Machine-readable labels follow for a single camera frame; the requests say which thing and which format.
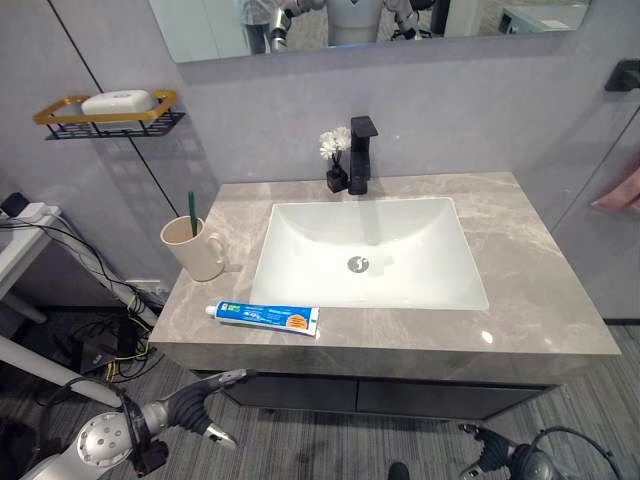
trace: sink drain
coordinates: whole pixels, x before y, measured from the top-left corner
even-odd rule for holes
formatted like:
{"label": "sink drain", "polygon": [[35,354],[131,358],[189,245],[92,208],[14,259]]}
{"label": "sink drain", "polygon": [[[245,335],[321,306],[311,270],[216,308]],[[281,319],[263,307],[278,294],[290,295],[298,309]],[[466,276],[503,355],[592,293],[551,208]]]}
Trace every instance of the sink drain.
{"label": "sink drain", "polygon": [[351,257],[347,262],[347,267],[353,273],[366,272],[367,268],[369,268],[369,260],[367,260],[365,257],[360,256]]}

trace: toothpaste tube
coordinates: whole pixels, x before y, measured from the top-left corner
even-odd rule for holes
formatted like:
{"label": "toothpaste tube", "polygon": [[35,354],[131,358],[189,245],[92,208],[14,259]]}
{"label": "toothpaste tube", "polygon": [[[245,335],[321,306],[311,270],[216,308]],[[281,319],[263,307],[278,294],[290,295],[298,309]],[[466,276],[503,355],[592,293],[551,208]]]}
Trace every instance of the toothpaste tube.
{"label": "toothpaste tube", "polygon": [[273,328],[286,332],[316,334],[318,308],[250,305],[247,303],[219,302],[209,305],[205,312],[222,323]]}

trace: white soap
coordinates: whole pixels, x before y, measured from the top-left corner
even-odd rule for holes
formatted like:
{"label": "white soap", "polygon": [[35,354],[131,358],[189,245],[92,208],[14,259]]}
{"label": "white soap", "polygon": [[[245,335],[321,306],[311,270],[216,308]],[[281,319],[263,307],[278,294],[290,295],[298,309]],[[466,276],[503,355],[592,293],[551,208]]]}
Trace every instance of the white soap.
{"label": "white soap", "polygon": [[[96,115],[102,113],[148,112],[155,106],[155,100],[145,90],[120,90],[94,95],[82,102],[82,113]],[[139,130],[138,122],[98,122],[104,130]]]}

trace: gold soap rack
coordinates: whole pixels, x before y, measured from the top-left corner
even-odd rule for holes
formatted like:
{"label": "gold soap rack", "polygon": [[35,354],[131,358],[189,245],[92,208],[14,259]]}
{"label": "gold soap rack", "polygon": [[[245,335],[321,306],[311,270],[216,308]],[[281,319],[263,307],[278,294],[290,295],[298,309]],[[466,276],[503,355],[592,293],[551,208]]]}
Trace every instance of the gold soap rack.
{"label": "gold soap rack", "polygon": [[[46,125],[51,134],[47,140],[70,140],[77,138],[118,138],[118,137],[162,137],[184,117],[184,112],[174,112],[172,107],[178,101],[178,94],[172,90],[156,90],[154,96],[158,105],[147,112],[100,113],[94,115],[62,115],[56,112],[62,108],[78,105],[90,98],[88,95],[69,95],[52,103],[33,116],[38,125]],[[137,122],[140,128],[107,129],[104,122]]]}

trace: green toothbrush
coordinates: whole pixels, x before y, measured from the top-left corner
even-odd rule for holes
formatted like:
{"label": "green toothbrush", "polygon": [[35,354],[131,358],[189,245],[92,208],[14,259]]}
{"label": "green toothbrush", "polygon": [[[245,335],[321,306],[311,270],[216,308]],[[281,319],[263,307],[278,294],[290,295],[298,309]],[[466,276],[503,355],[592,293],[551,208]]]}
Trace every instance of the green toothbrush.
{"label": "green toothbrush", "polygon": [[198,234],[198,217],[196,217],[196,196],[189,192],[189,217],[191,217],[191,233],[195,237]]}

